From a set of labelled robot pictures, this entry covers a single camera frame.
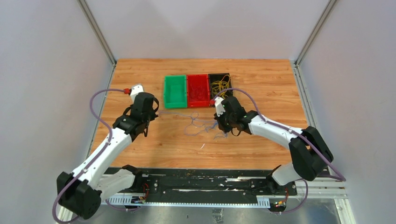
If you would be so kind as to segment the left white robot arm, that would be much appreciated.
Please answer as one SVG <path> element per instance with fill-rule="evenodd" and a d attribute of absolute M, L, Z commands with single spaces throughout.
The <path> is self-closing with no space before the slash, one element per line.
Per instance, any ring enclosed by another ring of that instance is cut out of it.
<path fill-rule="evenodd" d="M 158 117 L 158 99 L 144 91 L 123 90 L 132 99 L 112 126 L 99 119 L 109 131 L 99 147 L 72 172 L 62 172 L 57 178 L 57 197 L 53 203 L 52 216 L 58 223 L 57 206 L 61 205 L 76 214 L 72 219 L 89 219 L 98 210 L 101 203 L 123 189 L 132 193 L 139 192 L 143 180 L 139 171 L 130 165 L 123 166 L 117 173 L 107 178 L 102 175 L 115 158 L 129 146 L 140 134 L 147 136 L 148 126 Z"/>

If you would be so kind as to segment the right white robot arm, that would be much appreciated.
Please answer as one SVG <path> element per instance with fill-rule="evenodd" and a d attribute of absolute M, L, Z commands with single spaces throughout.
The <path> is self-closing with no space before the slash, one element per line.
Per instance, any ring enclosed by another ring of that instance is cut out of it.
<path fill-rule="evenodd" d="M 260 115 L 246 111 L 234 96 L 214 99 L 214 118 L 225 133 L 237 129 L 271 140 L 290 151 L 292 161 L 274 168 L 265 178 L 269 193 L 278 195 L 290 182 L 299 179 L 313 181 L 333 161 L 333 154 L 319 131 L 286 126 Z"/>

